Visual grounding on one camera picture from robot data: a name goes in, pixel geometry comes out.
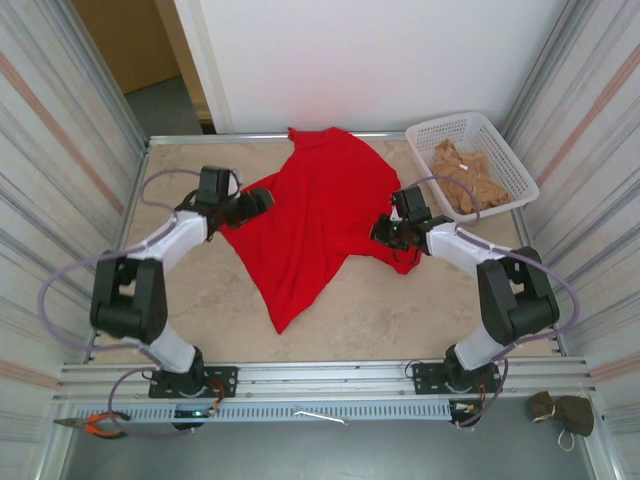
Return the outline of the red t-shirt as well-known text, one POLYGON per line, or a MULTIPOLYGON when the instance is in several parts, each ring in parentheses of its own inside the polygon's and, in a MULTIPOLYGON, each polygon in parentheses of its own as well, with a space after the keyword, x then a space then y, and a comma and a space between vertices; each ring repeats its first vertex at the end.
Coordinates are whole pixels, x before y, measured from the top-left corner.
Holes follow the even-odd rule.
POLYGON ((290 129, 294 151, 275 174, 249 186, 267 189, 273 206, 221 233, 258 288, 277 333, 310 307, 351 255, 373 257, 406 275, 416 250, 392 250, 371 239, 400 188, 392 168, 364 141, 332 127, 290 129))

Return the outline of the white plastic basket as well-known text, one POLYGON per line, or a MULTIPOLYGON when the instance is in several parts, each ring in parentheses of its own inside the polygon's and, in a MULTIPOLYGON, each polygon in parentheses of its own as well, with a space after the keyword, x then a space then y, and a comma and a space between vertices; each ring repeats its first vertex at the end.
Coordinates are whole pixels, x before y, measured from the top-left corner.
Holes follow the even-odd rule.
POLYGON ((483 153, 491 180, 503 187, 510 201, 480 212, 482 218, 517 209, 535 201, 539 188, 491 121, 478 112, 464 112, 421 122, 405 132, 414 162, 425 176, 432 174, 436 148, 449 140, 460 153, 483 153))

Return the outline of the tan cloth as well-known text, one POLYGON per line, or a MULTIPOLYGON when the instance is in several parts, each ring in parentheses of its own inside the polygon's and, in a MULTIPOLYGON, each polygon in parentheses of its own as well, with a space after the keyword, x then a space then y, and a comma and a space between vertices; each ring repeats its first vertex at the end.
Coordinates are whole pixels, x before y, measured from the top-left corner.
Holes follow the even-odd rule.
POLYGON ((435 148, 431 171, 450 205, 462 214, 503 206, 510 193, 490 176, 487 156, 480 151, 459 152, 450 140, 435 148))

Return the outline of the brown wooden door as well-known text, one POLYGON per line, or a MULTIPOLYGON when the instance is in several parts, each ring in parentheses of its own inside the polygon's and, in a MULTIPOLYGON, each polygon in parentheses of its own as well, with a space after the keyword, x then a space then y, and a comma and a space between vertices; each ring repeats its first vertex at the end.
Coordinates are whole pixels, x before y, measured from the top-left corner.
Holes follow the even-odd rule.
POLYGON ((71 0, 120 90, 180 75, 155 0, 71 0))

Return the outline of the metal hex key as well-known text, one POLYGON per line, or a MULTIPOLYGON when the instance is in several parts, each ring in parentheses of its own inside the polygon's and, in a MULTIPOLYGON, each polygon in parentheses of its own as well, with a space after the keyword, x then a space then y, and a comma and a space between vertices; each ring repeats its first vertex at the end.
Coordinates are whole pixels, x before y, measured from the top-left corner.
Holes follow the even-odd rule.
POLYGON ((318 411, 305 409, 305 408, 296 408, 293 411, 293 415, 297 417, 308 417, 308 418, 313 418, 317 420, 329 421, 329 422, 341 424, 344 426, 347 426, 350 423, 350 421, 347 418, 330 415, 327 413, 318 412, 318 411))

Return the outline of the small brown cloth pouch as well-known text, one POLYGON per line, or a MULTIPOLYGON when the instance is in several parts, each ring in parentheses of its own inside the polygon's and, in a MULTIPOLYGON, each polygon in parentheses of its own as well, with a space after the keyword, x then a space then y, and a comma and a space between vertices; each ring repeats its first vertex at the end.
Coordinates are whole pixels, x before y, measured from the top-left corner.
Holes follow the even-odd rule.
POLYGON ((548 391, 534 394, 529 400, 529 407, 534 423, 544 422, 555 415, 555 403, 548 391))

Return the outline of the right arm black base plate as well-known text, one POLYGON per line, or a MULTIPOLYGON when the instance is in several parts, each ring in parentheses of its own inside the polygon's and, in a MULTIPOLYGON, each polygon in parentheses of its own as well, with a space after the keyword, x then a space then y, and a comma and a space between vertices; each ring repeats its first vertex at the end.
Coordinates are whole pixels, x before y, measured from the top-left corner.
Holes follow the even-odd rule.
POLYGON ((456 362, 414 363, 411 378, 417 395, 429 394, 480 394, 495 393, 501 381, 501 374, 495 364, 488 364, 468 371, 456 362))

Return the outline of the aluminium mounting rail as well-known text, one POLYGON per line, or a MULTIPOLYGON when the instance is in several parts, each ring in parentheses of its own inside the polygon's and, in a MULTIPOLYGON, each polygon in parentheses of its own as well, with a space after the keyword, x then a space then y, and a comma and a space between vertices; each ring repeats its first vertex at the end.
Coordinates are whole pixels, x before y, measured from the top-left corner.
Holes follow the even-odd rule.
MULTIPOLYGON (((149 381, 134 364, 72 365, 62 369, 53 399, 59 403, 104 402, 112 388, 118 401, 148 398, 149 381)), ((406 361, 238 363, 225 387, 234 401, 395 399, 415 394, 406 361)), ((538 391, 565 395, 595 391, 586 361, 579 357, 515 357, 507 374, 505 396, 527 397, 538 391)))

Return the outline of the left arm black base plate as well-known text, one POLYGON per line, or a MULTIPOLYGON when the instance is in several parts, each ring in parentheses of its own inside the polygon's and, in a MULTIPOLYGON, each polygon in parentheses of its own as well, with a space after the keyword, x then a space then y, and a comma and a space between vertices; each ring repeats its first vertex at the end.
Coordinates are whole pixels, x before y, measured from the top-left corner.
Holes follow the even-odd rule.
POLYGON ((234 366, 205 366, 188 373, 164 370, 151 375, 148 396, 152 399, 215 399, 236 394, 239 369, 234 366))

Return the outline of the orange handled pliers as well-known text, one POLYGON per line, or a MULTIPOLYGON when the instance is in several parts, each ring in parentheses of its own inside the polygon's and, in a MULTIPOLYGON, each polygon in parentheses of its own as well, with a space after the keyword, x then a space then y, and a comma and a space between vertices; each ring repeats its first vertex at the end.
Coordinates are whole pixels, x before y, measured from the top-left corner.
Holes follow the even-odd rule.
POLYGON ((116 440, 126 437, 127 433, 122 430, 104 430, 101 427, 101 424, 109 419, 109 413, 103 412, 87 417, 54 419, 53 423, 66 428, 82 429, 85 433, 104 440, 116 440))

